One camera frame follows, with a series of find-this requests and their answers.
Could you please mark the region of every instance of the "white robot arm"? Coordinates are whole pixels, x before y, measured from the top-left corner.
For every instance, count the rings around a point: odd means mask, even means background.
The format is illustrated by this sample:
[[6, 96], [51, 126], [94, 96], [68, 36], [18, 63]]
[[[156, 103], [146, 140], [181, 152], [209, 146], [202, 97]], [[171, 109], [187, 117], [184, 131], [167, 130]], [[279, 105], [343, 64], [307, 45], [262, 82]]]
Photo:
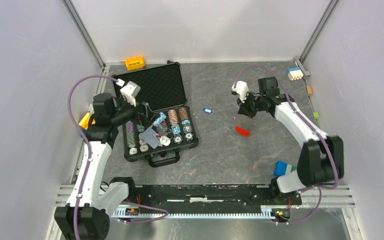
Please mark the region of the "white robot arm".
[[99, 197], [104, 168], [119, 133], [117, 128], [137, 116], [135, 97], [141, 88], [134, 82], [125, 85], [120, 79], [116, 84], [122, 87], [120, 92], [123, 98], [120, 101], [123, 104], [118, 106], [120, 109], [116, 108], [110, 93], [100, 93], [93, 97], [94, 114], [91, 118], [95, 124], [90, 124], [85, 134], [89, 146], [84, 146], [84, 156], [73, 192], [66, 205], [55, 210], [54, 219], [66, 239], [75, 239], [76, 231], [81, 239], [105, 239], [110, 227], [110, 216], [122, 201], [129, 199], [130, 186], [134, 186], [129, 177], [114, 178], [107, 191]]
[[[301, 147], [297, 169], [272, 181], [271, 186], [278, 194], [290, 193], [312, 185], [334, 179], [332, 165], [325, 155], [330, 151], [334, 157], [338, 178], [344, 175], [344, 144], [340, 137], [329, 136], [313, 124], [293, 102], [294, 99], [281, 94], [275, 77], [258, 80], [259, 93], [248, 89], [246, 82], [235, 82], [231, 88], [237, 95], [238, 114], [255, 117], [257, 112], [266, 111], [280, 121], [293, 135]], [[322, 147], [321, 141], [328, 144]]]

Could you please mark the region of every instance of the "blue block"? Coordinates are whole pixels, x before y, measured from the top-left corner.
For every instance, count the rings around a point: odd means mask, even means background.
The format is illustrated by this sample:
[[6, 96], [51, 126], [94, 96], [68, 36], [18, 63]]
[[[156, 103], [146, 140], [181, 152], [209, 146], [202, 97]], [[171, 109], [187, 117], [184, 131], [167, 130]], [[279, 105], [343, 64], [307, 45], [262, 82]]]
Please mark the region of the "blue block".
[[287, 167], [288, 167], [288, 164], [286, 162], [277, 161], [276, 166], [274, 167], [273, 176], [275, 176], [277, 178], [277, 177], [285, 175]]
[[289, 74], [290, 72], [293, 72], [293, 71], [296, 71], [296, 70], [301, 70], [301, 68], [299, 68], [299, 67], [289, 68], [289, 69], [287, 70], [287, 73], [286, 73], [286, 74]]

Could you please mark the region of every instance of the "blue poker chip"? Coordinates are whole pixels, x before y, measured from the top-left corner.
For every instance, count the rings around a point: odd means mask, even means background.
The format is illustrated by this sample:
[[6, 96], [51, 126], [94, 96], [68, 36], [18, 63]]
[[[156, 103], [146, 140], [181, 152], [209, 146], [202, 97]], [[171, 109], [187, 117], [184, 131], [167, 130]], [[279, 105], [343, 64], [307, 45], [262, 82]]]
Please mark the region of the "blue poker chip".
[[183, 121], [181, 121], [181, 124], [182, 125], [191, 124], [191, 121], [190, 120], [183, 120]]
[[172, 126], [171, 131], [173, 132], [174, 135], [180, 134], [181, 133], [180, 126], [178, 126], [178, 125]]

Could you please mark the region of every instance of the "poker chip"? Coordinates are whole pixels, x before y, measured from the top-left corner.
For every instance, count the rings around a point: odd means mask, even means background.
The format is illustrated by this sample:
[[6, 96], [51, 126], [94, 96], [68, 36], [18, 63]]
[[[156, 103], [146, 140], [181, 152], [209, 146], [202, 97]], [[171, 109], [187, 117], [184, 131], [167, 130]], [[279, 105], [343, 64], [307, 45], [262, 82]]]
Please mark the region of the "poker chip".
[[128, 150], [128, 154], [134, 155], [138, 153], [138, 149], [136, 147], [132, 147]]
[[194, 135], [191, 132], [188, 132], [184, 135], [184, 138], [186, 138], [186, 141], [192, 141], [194, 139]]
[[177, 125], [177, 126], [172, 126], [171, 127], [171, 131], [173, 132], [174, 135], [178, 135], [181, 133], [181, 130], [180, 130], [180, 126]]
[[145, 132], [145, 127], [142, 126], [142, 125], [137, 125], [136, 128], [137, 128], [137, 131], [138, 131], [139, 133], [143, 133], [143, 132]]
[[148, 144], [145, 144], [145, 145], [141, 145], [139, 149], [140, 149], [141, 152], [146, 152], [150, 148], [148, 147]]
[[170, 138], [168, 138], [167, 136], [162, 136], [159, 138], [159, 142], [164, 145], [164, 146], [168, 146], [170, 145], [171, 141], [170, 141]]
[[189, 126], [184, 126], [183, 127], [183, 132], [184, 133], [190, 133], [190, 132], [192, 132], [192, 127], [189, 125]]
[[174, 143], [175, 144], [179, 144], [182, 142], [182, 137], [181, 136], [175, 136], [174, 137]]
[[163, 133], [167, 132], [167, 129], [169, 129], [169, 128], [164, 123], [160, 123], [156, 126], [156, 132], [159, 134], [163, 134]]

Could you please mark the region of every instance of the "orange object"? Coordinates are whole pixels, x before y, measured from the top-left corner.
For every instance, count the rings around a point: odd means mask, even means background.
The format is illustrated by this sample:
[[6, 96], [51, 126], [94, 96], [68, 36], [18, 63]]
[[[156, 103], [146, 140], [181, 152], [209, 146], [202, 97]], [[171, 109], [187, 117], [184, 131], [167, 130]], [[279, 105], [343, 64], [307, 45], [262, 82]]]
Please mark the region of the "orange object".
[[246, 130], [246, 129], [243, 129], [242, 127], [240, 126], [236, 126], [234, 127], [234, 129], [236, 130], [236, 132], [244, 137], [249, 137], [251, 136], [251, 132]]
[[134, 56], [131, 58], [126, 58], [124, 62], [128, 71], [145, 67], [145, 61], [143, 56]]
[[308, 96], [313, 95], [313, 88], [311, 86], [307, 86], [307, 94]]

